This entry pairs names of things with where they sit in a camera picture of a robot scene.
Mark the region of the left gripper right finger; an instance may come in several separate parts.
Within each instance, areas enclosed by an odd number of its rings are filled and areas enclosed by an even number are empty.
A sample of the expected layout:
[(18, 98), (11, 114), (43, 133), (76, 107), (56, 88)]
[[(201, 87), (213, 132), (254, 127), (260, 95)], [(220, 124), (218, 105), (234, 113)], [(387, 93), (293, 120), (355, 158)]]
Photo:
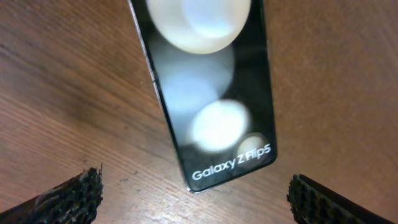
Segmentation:
[(392, 224), (303, 174), (293, 175), (287, 201), (298, 224)]

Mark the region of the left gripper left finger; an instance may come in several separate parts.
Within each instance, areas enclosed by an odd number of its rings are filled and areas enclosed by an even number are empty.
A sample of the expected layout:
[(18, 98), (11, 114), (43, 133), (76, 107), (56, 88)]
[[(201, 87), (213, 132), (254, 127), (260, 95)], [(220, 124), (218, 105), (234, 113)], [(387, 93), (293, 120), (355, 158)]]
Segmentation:
[(102, 168), (91, 167), (34, 198), (1, 212), (1, 224), (92, 223), (102, 200)]

